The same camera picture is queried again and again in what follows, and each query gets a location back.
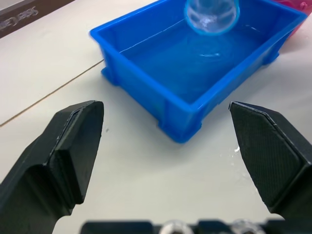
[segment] white table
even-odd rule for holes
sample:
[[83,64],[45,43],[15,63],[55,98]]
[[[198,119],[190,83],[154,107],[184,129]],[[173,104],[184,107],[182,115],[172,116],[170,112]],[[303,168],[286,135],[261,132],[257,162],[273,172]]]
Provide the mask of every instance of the white table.
[[[68,22],[61,18],[65,11],[78,13],[84,2],[77,0],[34,25],[18,30],[10,35],[11,42],[8,37],[0,39],[1,50],[8,52],[6,47],[10,43],[27,32],[35,33],[36,25],[49,23],[55,30],[47,36],[36,35],[35,42],[28,39],[26,44],[17,45],[23,51],[30,50],[28,46],[32,43],[41,45],[40,50],[28,58],[38,64],[37,70],[29,66],[31,62],[23,54],[20,56],[24,62],[17,60],[19,70],[13,69],[18,49],[13,49],[9,60],[0,64],[9,77],[5,79],[6,76],[1,75],[0,80],[2,122],[101,60],[95,42],[87,36],[90,28],[148,1],[115,0],[110,4],[89,1],[89,12],[91,8],[103,12],[104,7],[100,6],[106,6],[105,11],[110,12],[110,16],[95,15],[94,21],[86,22],[88,27],[74,27],[75,20],[69,15],[66,15]],[[125,2],[129,2],[128,5],[120,9]],[[202,129],[184,145],[172,142],[158,129],[149,113],[122,89],[106,81],[100,74],[104,66],[100,63],[0,128],[0,181],[56,111],[96,99],[104,102],[104,125],[87,197],[71,216],[59,220],[54,234],[78,234],[86,220],[150,219],[160,223],[172,218],[195,222],[199,218],[263,221],[278,217],[269,214],[240,153],[235,153],[238,144],[227,108],[231,100],[237,100],[280,111],[312,141],[311,29],[312,20],[309,19],[286,43],[281,56],[217,106],[205,118]],[[53,43],[58,45],[54,47],[55,52],[47,46]]]

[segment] pink container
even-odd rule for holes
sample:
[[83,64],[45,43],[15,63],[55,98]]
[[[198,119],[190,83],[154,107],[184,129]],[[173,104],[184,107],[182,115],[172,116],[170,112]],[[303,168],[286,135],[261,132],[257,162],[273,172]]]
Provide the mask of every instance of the pink container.
[[[280,4],[292,7],[298,11],[305,13],[306,15],[310,15],[312,13],[312,0],[275,0]],[[299,25],[294,29],[291,35],[293,35],[301,26]]]

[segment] blue plastic tray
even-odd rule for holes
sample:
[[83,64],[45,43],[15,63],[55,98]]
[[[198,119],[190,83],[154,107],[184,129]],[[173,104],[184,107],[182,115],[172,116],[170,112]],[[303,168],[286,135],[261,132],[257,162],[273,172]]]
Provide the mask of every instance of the blue plastic tray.
[[271,63],[307,16],[270,0],[240,0],[236,26],[217,37],[195,33],[186,0],[159,0],[93,29],[106,68],[120,85],[183,143],[203,118],[260,66]]

